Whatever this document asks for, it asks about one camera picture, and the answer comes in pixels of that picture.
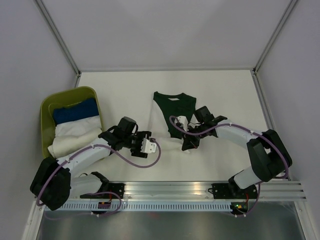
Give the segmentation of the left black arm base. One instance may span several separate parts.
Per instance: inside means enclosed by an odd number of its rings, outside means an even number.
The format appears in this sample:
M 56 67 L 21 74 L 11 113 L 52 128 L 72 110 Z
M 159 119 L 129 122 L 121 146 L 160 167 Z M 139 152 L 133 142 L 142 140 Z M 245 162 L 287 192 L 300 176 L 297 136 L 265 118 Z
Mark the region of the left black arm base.
M 125 193 L 124 183 L 109 182 L 108 184 L 103 184 L 97 191 L 98 194 L 83 194 L 80 195 L 81 199 L 117 199 L 114 195 L 118 195 L 121 199 L 124 197 Z

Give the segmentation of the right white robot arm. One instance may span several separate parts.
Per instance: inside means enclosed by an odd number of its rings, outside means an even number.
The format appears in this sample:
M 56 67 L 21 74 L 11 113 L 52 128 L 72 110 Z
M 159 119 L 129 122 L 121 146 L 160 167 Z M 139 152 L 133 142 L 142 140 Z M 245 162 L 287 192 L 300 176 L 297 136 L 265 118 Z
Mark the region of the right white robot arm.
M 278 133 L 251 130 L 233 123 L 227 117 L 215 117 L 206 106 L 194 112 L 195 126 L 190 126 L 185 116 L 178 116 L 174 125 L 182 131 L 182 150 L 196 149 L 200 140 L 215 137 L 228 140 L 248 152 L 250 166 L 228 180 L 228 192 L 235 198 L 241 197 L 251 186 L 288 176 L 293 161 Z

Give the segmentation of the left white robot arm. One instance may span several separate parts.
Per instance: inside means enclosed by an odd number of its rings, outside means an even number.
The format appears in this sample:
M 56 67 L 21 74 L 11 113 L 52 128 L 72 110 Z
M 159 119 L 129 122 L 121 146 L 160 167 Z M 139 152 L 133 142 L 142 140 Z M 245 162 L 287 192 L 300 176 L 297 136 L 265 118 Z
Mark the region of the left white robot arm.
M 157 150 L 155 139 L 150 131 L 138 131 L 137 123 L 129 117 L 123 117 L 118 125 L 100 133 L 86 146 L 66 156 L 49 156 L 42 160 L 30 185 L 30 191 L 36 197 L 37 206 L 47 206 L 54 211 L 60 208 L 70 197 L 94 194 L 104 198 L 109 193 L 109 185 L 101 174 L 91 173 L 84 180 L 75 176 L 93 163 L 121 149 L 130 150 L 133 157 L 147 158 Z

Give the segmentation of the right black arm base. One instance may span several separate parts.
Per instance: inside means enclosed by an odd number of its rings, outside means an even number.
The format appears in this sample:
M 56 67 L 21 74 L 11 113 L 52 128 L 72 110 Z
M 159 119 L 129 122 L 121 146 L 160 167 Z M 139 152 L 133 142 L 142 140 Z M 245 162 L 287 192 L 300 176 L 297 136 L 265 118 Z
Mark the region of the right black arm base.
M 229 183 L 212 183 L 207 190 L 216 200 L 255 200 L 258 197 L 258 190 L 255 185 L 240 189 L 237 186 L 231 186 Z

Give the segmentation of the white green raglan t-shirt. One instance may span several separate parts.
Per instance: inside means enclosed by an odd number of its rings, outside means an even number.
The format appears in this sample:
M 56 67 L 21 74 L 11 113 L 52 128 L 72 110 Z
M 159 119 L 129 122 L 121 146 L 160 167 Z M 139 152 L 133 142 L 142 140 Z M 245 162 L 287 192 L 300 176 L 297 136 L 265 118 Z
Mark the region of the white green raglan t-shirt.
M 148 129 L 163 151 L 181 151 L 183 133 L 177 130 L 175 120 L 186 116 L 188 123 L 196 110 L 197 99 L 185 93 L 167 95 L 153 93 Z

